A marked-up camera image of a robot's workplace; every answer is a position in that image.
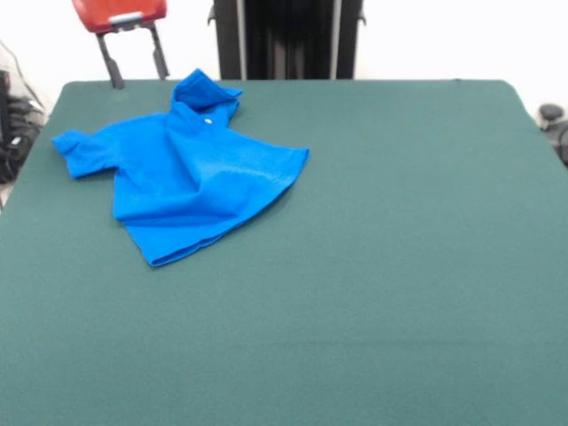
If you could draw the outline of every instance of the black device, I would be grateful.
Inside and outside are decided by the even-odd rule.
[[[10,75],[0,71],[0,184],[12,182],[43,127],[43,112],[28,98],[9,94]]]
[[[554,104],[544,104],[539,109],[540,129],[546,132],[550,143],[562,162],[568,165],[568,120],[562,120],[564,110]]]
[[[363,0],[215,0],[224,79],[353,78]]]

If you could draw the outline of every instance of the shirt sleeve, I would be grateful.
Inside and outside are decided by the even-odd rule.
[[[118,143],[104,134],[87,135],[71,130],[57,136],[52,142],[65,158],[72,178],[80,178],[119,165]]]

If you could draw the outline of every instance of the black knob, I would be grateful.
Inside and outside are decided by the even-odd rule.
[[[554,104],[544,104],[540,107],[540,116],[544,118],[547,122],[553,122],[558,120],[564,115],[564,110]]]

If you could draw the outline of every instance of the white wall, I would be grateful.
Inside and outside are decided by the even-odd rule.
[[[211,3],[168,1],[158,26],[173,78],[195,67],[219,77]],[[365,10],[357,78],[498,78],[517,87],[531,113],[544,101],[568,107],[566,0],[365,0]],[[107,79],[95,36],[70,0],[4,0],[0,38],[49,103],[68,81]],[[108,46],[125,78],[156,77],[147,31],[111,35]]]

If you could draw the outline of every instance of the green felt surface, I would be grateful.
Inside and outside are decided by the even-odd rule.
[[[312,156],[152,270],[50,138],[166,110],[72,83],[0,216],[0,425],[568,423],[568,177],[500,82],[249,82],[232,127]]]

